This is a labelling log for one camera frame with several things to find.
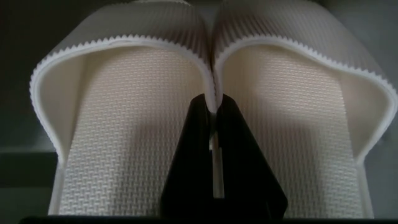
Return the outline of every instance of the slipper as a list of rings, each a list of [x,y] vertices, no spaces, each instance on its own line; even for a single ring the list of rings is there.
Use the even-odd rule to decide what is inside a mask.
[[[156,213],[192,98],[216,112],[205,26],[178,1],[106,6],[34,70],[58,167],[49,214]]]
[[[217,103],[238,104],[285,217],[372,217],[364,158],[398,97],[368,51],[310,1],[225,1],[214,31]]]

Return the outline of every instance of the gray background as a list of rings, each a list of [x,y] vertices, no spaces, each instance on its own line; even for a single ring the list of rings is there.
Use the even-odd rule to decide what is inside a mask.
[[[57,156],[29,98],[36,64],[81,20],[118,0],[0,2],[0,223],[47,213]],[[191,1],[211,27],[220,0]],[[398,1],[321,1],[398,86]],[[376,218],[398,218],[398,124],[366,158]]]

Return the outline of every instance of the textured footbed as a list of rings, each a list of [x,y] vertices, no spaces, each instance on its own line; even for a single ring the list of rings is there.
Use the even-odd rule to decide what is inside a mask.
[[[341,74],[289,50],[246,47],[223,72],[289,207],[285,217],[362,217]]]
[[[86,58],[60,214],[153,215],[188,106],[203,93],[176,52],[129,47]]]

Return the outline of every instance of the white slipper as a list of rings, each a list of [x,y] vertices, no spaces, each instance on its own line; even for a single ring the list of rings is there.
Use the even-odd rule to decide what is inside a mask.
[[[215,31],[214,79],[203,23],[176,2],[104,7],[38,65],[32,104],[59,157],[51,214],[155,214],[204,92],[212,113],[223,93],[239,105],[287,217],[372,216],[363,161],[398,97],[366,49],[307,1],[226,1]]]
[[[59,158],[49,214],[155,213],[191,99],[216,112],[206,37],[184,2],[118,4],[41,61],[32,104]]]
[[[398,97],[366,49],[310,1],[225,1],[213,35],[218,104],[237,102],[286,217],[372,217],[363,162]]]

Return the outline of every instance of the black holder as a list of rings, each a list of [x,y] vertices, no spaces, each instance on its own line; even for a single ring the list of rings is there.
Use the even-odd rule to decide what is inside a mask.
[[[162,197],[165,218],[283,218],[287,199],[235,101],[224,95],[216,130],[222,148],[224,198],[213,198],[211,115],[195,97]]]

